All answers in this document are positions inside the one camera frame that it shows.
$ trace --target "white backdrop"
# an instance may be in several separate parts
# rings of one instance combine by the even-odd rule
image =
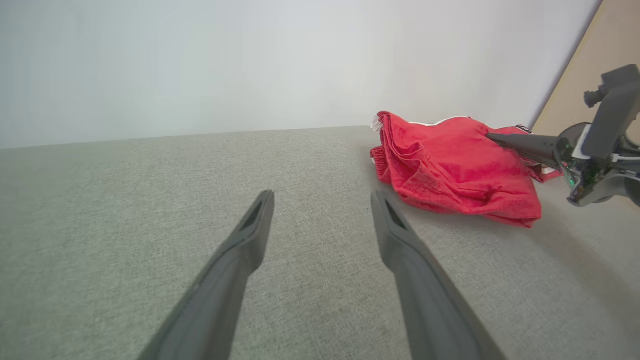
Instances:
[[[596,2],[0,0],[0,148],[530,124]]]

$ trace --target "gray table surface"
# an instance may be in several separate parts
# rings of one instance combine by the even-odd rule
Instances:
[[[0,359],[135,359],[255,196],[276,193],[232,359],[409,359],[367,127],[0,151]],[[519,229],[402,205],[512,359],[640,358],[640,215],[537,186]]]

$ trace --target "beige wall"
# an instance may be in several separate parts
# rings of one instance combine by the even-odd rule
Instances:
[[[587,90],[602,84],[600,75],[618,67],[640,65],[640,0],[604,0],[567,70],[533,127],[541,135],[558,135],[579,122],[592,122],[599,105],[589,109],[582,100]],[[629,137],[640,141],[640,122]]]

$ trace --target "gray carpet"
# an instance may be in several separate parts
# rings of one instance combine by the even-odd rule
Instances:
[[[276,193],[232,359],[409,359],[366,127],[0,151],[0,359],[135,359],[255,196]],[[403,212],[512,359],[637,359],[640,215],[538,186],[533,229]]]

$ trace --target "beige panel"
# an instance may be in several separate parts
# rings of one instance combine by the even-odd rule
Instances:
[[[567,70],[533,127],[541,135],[558,135],[579,122],[592,122],[598,106],[589,109],[582,100],[596,90],[600,75],[618,67],[640,65],[640,1],[604,0],[578,46]],[[629,137],[640,140],[640,122]]]

